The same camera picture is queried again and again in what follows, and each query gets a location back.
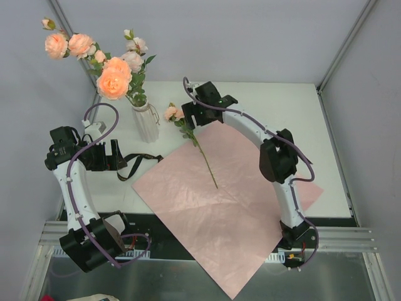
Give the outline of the pink wrapping paper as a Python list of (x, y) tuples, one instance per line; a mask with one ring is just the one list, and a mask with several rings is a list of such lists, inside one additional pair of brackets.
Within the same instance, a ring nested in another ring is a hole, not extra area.
[(281, 240), (273, 184), (259, 170), (259, 150), (214, 122), (156, 164), (133, 189), (199, 265), (235, 298)]

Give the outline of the black printed ribbon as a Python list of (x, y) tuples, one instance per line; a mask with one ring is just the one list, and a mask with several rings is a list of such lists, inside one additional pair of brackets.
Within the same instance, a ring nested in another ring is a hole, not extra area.
[(140, 167), (140, 165), (144, 159), (157, 160), (157, 162), (160, 162), (164, 158), (161, 155), (153, 156), (150, 154), (129, 154), (129, 155), (125, 156), (123, 159), (125, 160), (126, 163), (128, 163), (132, 159), (135, 159), (135, 162), (134, 162), (130, 172), (128, 173), (128, 176), (122, 176), (121, 174), (119, 174), (117, 172), (118, 179), (122, 182), (125, 182), (125, 181), (129, 180), (137, 172), (138, 168)]

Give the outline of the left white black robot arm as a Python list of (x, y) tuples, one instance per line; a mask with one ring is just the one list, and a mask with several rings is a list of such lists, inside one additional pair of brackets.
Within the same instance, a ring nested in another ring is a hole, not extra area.
[(126, 250), (132, 228), (121, 211), (100, 217), (87, 185), (88, 171), (118, 171), (127, 166), (117, 140), (111, 141), (108, 155), (105, 143), (90, 146), (73, 127), (51, 130), (53, 144), (44, 161), (58, 180), (67, 212), (67, 234), (60, 238), (63, 251), (85, 273)]

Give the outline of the pale pink rose stem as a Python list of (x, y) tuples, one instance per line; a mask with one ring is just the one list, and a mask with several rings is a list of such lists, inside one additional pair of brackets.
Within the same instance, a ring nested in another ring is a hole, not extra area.
[(135, 36), (132, 29), (125, 29), (123, 34), (127, 42), (126, 53), (121, 56), (121, 59), (129, 65), (132, 76), (126, 97), (134, 107), (142, 107), (147, 101), (143, 88), (147, 66), (156, 55), (147, 55), (148, 46), (145, 40)]

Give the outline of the peach rose stem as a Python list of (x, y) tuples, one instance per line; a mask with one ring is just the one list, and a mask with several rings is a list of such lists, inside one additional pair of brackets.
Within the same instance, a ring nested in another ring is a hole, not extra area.
[(73, 56), (77, 60), (86, 60), (96, 70), (101, 69), (108, 60), (107, 55), (87, 34), (75, 33), (68, 36), (50, 18), (42, 19), (41, 24), (44, 30), (51, 31), (44, 41), (44, 50), (51, 59), (61, 60)]
[(166, 121), (173, 123), (176, 127), (178, 127), (182, 137), (184, 139), (191, 140), (193, 146), (198, 148), (199, 152), (201, 153), (201, 155), (205, 161), (205, 164), (207, 166), (209, 174), (213, 180), (214, 186), (216, 189), (218, 189), (217, 181), (213, 175), (213, 172), (212, 172), (212, 169), (207, 160), (206, 154), (204, 153), (201, 145), (199, 144), (199, 141), (197, 140), (197, 137), (195, 136), (194, 131), (189, 128), (189, 123), (185, 120), (184, 112), (182, 111), (182, 109), (179, 109), (178, 107), (176, 107), (174, 103), (169, 103), (169, 106), (165, 110), (164, 118), (166, 119)]
[(132, 76), (129, 65), (121, 59), (121, 56), (108, 59), (101, 69), (95, 71), (99, 74), (96, 87), (101, 96), (109, 100), (127, 98)]

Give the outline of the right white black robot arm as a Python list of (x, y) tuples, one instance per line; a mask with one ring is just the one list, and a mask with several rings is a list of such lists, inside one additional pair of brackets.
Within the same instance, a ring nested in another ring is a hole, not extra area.
[(202, 85), (182, 80), (184, 91), (191, 102), (182, 106), (184, 118), (191, 129), (214, 121), (231, 126), (259, 149), (259, 170), (271, 182), (281, 213), (282, 240), (279, 246), (290, 250), (303, 243), (318, 247), (319, 234), (316, 226), (306, 219), (296, 190), (295, 176), (299, 160), (309, 166), (311, 162), (295, 146), (288, 129), (273, 131), (246, 113), (238, 101), (221, 96), (212, 82)]

